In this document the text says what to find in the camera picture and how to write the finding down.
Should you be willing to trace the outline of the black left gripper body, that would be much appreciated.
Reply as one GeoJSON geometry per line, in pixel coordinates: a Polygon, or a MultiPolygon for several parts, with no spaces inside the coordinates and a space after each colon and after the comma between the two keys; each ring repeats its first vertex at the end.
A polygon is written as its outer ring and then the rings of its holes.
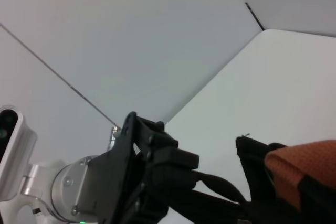
{"type": "Polygon", "coordinates": [[[163,122],[131,112],[114,146],[89,162],[77,203],[98,223],[159,223],[168,207],[158,197],[165,167],[155,153],[167,146],[163,122]]]}

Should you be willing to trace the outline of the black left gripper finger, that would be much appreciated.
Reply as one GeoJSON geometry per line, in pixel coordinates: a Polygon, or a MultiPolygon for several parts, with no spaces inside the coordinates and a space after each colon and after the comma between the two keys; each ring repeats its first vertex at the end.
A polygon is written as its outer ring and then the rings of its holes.
{"type": "Polygon", "coordinates": [[[189,170],[198,168],[200,157],[179,149],[178,141],[165,132],[163,122],[135,116],[134,143],[145,160],[153,165],[170,164],[189,170]]]}
{"type": "Polygon", "coordinates": [[[192,170],[147,170],[141,180],[141,203],[154,209],[189,210],[196,202],[192,170]]]}

